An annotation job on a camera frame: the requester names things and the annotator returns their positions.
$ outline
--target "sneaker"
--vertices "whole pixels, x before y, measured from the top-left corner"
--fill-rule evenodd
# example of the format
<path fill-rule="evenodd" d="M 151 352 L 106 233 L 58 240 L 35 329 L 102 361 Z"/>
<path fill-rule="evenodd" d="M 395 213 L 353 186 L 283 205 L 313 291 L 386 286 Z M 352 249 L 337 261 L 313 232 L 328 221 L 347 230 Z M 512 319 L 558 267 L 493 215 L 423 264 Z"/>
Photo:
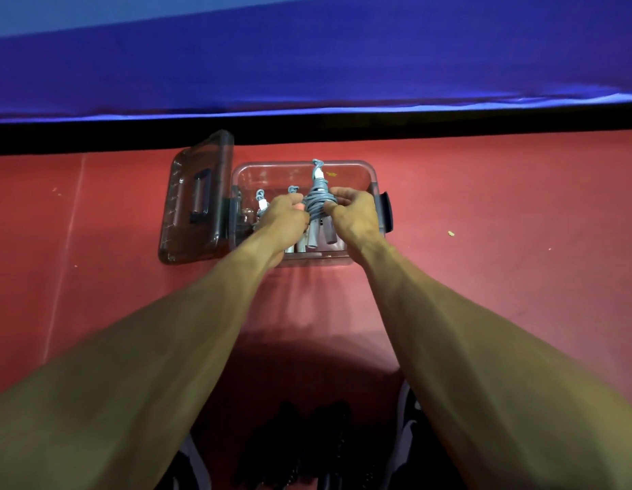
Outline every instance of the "sneaker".
<path fill-rule="evenodd" d="M 155 490 L 211 490 L 211 478 L 191 434 L 184 439 Z"/>
<path fill-rule="evenodd" d="M 382 490 L 442 488 L 466 490 L 416 395 L 405 381 L 398 396 L 398 429 Z"/>

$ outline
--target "forearm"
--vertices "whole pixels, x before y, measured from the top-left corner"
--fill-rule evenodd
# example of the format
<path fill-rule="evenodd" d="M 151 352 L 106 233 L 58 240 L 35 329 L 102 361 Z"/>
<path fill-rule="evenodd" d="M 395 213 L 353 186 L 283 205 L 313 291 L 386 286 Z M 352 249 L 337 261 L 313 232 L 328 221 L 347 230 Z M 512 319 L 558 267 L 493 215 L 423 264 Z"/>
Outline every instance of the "forearm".
<path fill-rule="evenodd" d="M 632 486 L 632 407 L 382 241 L 364 268 L 398 360 L 476 487 Z"/>
<path fill-rule="evenodd" d="M 220 376 L 267 263 L 250 240 L 1 395 L 0 487 L 153 488 Z"/>

